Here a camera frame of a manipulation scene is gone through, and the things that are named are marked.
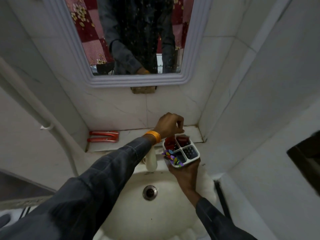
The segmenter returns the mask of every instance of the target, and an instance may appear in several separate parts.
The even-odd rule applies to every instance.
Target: white faucet
[[[146,169],[149,172],[154,172],[158,167],[158,162],[156,158],[155,147],[152,146],[150,151],[146,154]]]

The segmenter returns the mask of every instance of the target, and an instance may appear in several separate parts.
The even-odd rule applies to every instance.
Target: white ceramic sink
[[[148,185],[157,189],[152,201],[142,195]],[[215,204],[214,183],[202,166],[197,191]],[[136,167],[101,229],[104,238],[112,240],[195,240],[206,235],[194,207],[163,159],[154,173],[147,172],[142,163]]]

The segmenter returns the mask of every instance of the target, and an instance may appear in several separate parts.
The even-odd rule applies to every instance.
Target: hand
[[[202,198],[196,191],[199,164],[200,158],[181,168],[175,168],[171,164],[168,165],[170,173],[176,177],[182,192],[195,208],[198,201]]]
[[[174,134],[184,133],[183,120],[182,116],[175,113],[166,113],[159,119],[153,130],[160,134],[161,139],[174,136]]]
[[[150,74],[150,72],[148,70],[146,70],[144,67],[141,67],[141,68],[138,69],[136,74],[138,74],[138,75],[146,75],[146,74]]]

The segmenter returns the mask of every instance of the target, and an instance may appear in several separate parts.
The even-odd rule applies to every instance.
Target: person
[[[175,67],[173,0],[97,0],[104,38],[115,60],[114,74],[157,74],[161,36],[163,73]]]
[[[160,138],[183,133],[183,117],[167,113],[154,130],[98,159],[88,170],[68,181],[26,217],[0,231],[1,240],[91,240],[110,214],[135,166]],[[214,240],[254,240],[236,227],[196,191],[200,160],[182,168],[169,166],[183,193]]]

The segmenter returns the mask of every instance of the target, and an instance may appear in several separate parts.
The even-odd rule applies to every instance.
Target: sleeve
[[[139,137],[101,157],[26,217],[1,230],[0,240],[91,240],[150,149],[151,142]]]
[[[135,74],[142,65],[121,41],[121,27],[116,19],[110,0],[97,0],[97,3],[104,38],[114,60],[121,63],[131,74]]]
[[[161,36],[163,73],[173,73],[175,67],[174,52],[176,48],[175,37],[172,28],[173,0],[164,0],[157,27]]]
[[[213,240],[257,240],[251,234],[236,227],[206,198],[201,198],[195,211]]]

